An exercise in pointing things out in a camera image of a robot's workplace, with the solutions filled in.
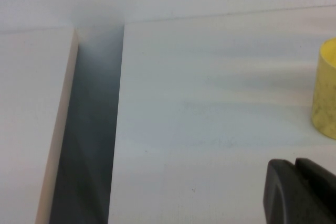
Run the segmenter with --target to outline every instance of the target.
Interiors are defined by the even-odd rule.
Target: white table
[[[310,122],[336,8],[128,24],[110,224],[265,223],[267,163],[336,173]]]
[[[0,35],[0,223],[49,223],[77,49],[72,28]]]

